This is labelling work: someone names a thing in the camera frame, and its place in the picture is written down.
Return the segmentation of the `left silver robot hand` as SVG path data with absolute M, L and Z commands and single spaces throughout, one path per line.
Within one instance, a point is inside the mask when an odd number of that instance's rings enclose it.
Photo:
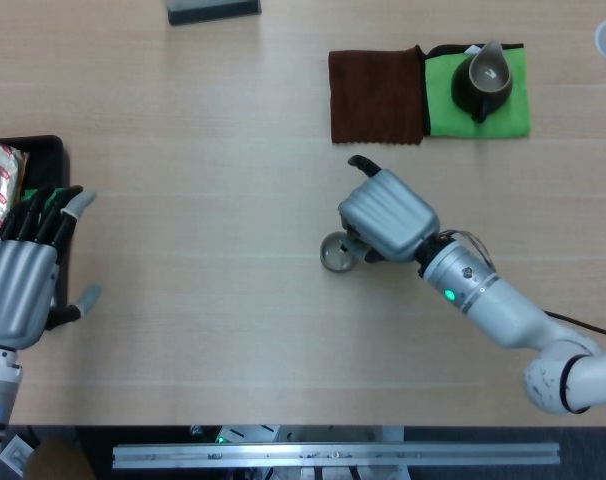
M 57 282 L 77 226 L 96 193 L 46 185 L 11 208 L 0 229 L 0 348 L 24 350 L 46 331 L 84 316 L 101 288 L 90 285 L 68 305 L 55 305 Z

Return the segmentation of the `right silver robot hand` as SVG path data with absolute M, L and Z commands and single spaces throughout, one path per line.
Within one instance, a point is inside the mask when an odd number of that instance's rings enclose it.
M 434 209 L 391 170 L 354 155 L 348 164 L 366 175 L 338 207 L 341 248 L 366 263 L 408 263 L 440 230 Z

